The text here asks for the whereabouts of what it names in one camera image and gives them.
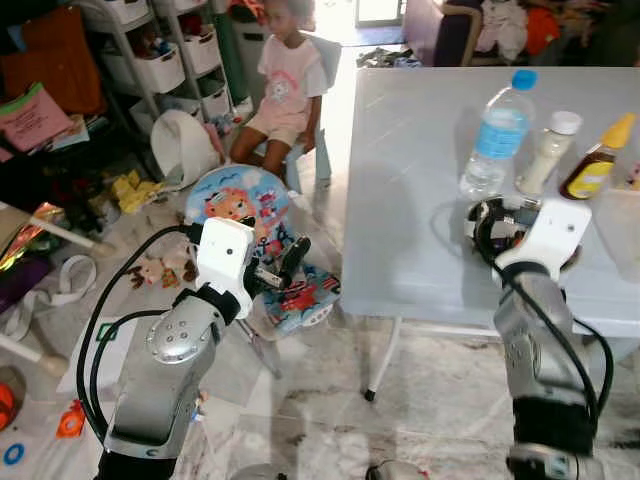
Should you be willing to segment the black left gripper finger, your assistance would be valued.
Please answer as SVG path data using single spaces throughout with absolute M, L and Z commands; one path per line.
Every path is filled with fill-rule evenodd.
M 298 237 L 282 251 L 282 289 L 291 287 L 294 283 L 293 276 L 300 270 L 306 253 L 310 251 L 310 246 L 310 238 Z

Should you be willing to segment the colourful baby bouncer seat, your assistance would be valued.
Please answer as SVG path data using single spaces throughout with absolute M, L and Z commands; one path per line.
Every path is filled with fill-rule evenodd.
M 283 180 L 260 166 L 228 164 L 202 175 L 186 197 L 184 216 L 201 224 L 207 218 L 247 223 L 255 229 L 251 255 L 279 259 L 302 236 L 291 224 L 292 197 Z M 314 326 L 332 314 L 340 293 L 338 276 L 305 259 L 291 287 L 261 294 L 265 321 L 273 333 L 288 335 Z

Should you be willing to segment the clear water bottle blue cap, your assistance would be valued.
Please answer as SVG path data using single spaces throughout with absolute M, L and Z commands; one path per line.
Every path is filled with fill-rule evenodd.
M 486 102 L 474 148 L 460 178 L 460 191 L 472 200 L 498 195 L 513 160 L 536 118 L 531 91 L 535 70 L 518 69 L 511 81 Z

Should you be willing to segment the brown sauce bottle yellow cap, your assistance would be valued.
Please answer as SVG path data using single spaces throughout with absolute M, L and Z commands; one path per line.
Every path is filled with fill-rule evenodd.
M 630 140 L 637 115 L 625 113 L 589 148 L 580 163 L 564 178 L 559 186 L 559 196 L 567 200 L 585 201 L 605 186 L 620 152 Z

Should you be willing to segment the yellow toy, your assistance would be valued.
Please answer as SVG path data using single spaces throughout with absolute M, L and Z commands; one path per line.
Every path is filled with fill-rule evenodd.
M 125 214 L 140 211 L 143 206 L 166 193 L 164 186 L 151 180 L 143 180 L 138 172 L 115 175 L 110 180 L 109 191 L 114 196 L 118 209 Z

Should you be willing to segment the white round plastic seat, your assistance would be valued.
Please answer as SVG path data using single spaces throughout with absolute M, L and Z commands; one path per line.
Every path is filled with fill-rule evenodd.
M 165 191 L 192 186 L 202 175 L 219 168 L 223 160 L 219 138 L 211 125 L 182 110 L 166 110 L 156 119 L 150 145 Z

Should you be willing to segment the child in pink t-shirt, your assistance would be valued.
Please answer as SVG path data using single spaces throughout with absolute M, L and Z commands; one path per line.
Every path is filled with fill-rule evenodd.
M 329 83 L 320 51 L 305 33 L 314 28 L 314 12 L 314 0 L 265 0 L 271 35 L 257 65 L 264 92 L 256 113 L 239 128 L 230 150 L 233 163 L 283 177 L 285 156 L 294 146 L 315 147 Z

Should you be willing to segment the white clothes pile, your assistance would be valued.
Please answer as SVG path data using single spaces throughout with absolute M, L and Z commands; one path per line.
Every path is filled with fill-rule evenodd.
M 497 51 L 504 63 L 515 63 L 525 50 L 527 33 L 527 10 L 520 0 L 483 0 L 474 51 Z

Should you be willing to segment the orange cloth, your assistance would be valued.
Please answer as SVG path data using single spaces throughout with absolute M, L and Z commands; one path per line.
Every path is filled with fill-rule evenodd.
M 529 6 L 526 9 L 526 35 L 527 54 L 543 54 L 561 36 L 557 14 L 547 6 Z

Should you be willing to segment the grey left robot leg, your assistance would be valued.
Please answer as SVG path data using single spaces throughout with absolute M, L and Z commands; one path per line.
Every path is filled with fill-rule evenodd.
M 237 468 L 227 480 L 291 480 L 294 468 L 285 463 L 252 463 Z

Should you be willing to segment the grey robot leg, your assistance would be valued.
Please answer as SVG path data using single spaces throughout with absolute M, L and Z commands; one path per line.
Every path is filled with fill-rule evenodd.
M 364 480 L 430 480 L 430 475 L 412 463 L 388 460 L 367 467 Z
M 291 480 L 294 468 L 285 463 L 252 463 L 237 468 L 227 480 Z

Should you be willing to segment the light blue child chair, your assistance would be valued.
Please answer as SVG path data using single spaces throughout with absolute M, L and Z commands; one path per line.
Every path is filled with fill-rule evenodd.
M 312 44 L 319 51 L 321 65 L 326 73 L 326 86 L 333 87 L 337 82 L 337 73 L 340 63 L 340 55 L 342 55 L 342 45 L 338 42 L 328 40 L 314 35 L 314 33 L 303 33 L 310 38 Z M 325 129 L 323 124 L 317 124 L 315 131 L 315 145 L 311 148 L 305 148 L 303 143 L 294 146 L 287 156 L 285 156 L 285 186 L 291 192 L 301 192 L 302 182 L 300 179 L 300 164 L 303 156 L 314 154 L 315 164 L 315 186 L 328 187 L 330 178 L 332 178 L 332 165 L 330 165 L 330 157 L 328 146 L 326 146 Z

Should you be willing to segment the grey right robot leg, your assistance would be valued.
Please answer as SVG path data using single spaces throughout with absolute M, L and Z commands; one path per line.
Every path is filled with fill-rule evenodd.
M 367 467 L 364 480 L 430 480 L 430 475 L 412 463 L 388 460 Z

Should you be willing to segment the pink book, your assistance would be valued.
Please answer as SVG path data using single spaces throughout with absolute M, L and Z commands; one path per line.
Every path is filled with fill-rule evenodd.
M 0 133 L 23 154 L 45 145 L 74 124 L 40 82 L 32 84 L 18 99 L 0 105 Z

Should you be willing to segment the orange bag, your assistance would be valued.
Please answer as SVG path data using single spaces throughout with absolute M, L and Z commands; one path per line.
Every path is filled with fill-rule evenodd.
M 19 32 L 26 50 L 0 54 L 0 99 L 15 99 L 40 83 L 64 113 L 108 111 L 79 6 L 54 6 L 19 24 Z

